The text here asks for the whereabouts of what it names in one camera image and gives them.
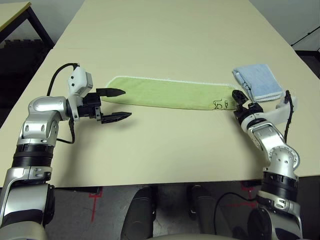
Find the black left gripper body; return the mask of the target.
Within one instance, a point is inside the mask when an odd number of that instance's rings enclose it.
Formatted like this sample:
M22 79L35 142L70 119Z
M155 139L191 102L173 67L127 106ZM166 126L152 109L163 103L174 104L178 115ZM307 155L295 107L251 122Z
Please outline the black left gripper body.
M82 104L77 107L76 119L89 117L90 119L102 120L101 113L102 91L90 92L82 98Z

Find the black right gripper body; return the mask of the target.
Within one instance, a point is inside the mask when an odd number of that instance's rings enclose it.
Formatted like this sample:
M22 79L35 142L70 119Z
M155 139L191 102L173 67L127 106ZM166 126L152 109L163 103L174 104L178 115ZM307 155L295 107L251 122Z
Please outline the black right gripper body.
M233 114L238 123L241 125L245 118L247 118L248 116L263 112L263 108L258 103L249 103L248 108L244 107L241 104L238 104Z

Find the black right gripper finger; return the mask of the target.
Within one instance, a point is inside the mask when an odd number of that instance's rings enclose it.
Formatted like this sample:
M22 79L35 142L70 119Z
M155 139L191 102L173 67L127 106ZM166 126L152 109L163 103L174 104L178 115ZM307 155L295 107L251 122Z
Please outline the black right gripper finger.
M248 97L238 89L232 91L232 98L238 106L243 106L249 100Z

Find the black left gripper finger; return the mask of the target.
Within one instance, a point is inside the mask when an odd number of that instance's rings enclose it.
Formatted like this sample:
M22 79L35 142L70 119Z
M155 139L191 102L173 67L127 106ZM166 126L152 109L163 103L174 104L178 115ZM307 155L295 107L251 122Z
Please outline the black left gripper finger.
M102 115L101 116L101 123L108 124L108 123L115 123L121 120L124 120L132 115L131 112L113 112L109 115Z
M118 88L97 88L96 94L100 97L117 97L120 95L124 95L126 92L124 90Z

